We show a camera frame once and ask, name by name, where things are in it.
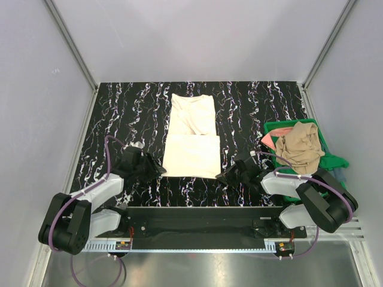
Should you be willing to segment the cream white t shirt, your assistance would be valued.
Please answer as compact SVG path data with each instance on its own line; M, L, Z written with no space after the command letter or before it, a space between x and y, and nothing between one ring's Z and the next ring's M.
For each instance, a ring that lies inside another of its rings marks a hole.
M164 177L214 179L221 173L212 96L172 94L162 167L166 170Z

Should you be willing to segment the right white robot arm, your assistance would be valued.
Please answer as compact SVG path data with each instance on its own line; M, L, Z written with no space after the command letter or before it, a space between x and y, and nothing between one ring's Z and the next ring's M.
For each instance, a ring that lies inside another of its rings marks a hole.
M246 185L257 193L279 195L298 199L283 209L272 221L273 233L285 237L296 227L314 224L327 233L334 233L342 224L350 222L358 209L356 199L327 170L318 169L313 174L285 173L293 165L273 153L266 153L281 160L284 165L274 170L261 170L255 161L258 153L239 154L234 164L215 178L225 185Z

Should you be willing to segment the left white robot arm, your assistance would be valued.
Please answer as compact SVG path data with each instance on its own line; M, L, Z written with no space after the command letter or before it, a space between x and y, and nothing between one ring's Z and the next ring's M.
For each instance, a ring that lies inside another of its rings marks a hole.
M96 182L72 194L53 196L38 233L38 241L56 252L79 254L89 239L112 232L117 237L129 231L128 220L114 209L97 211L106 201L120 194L131 182L150 182L166 173L151 154L137 146L127 147L122 158L111 163Z

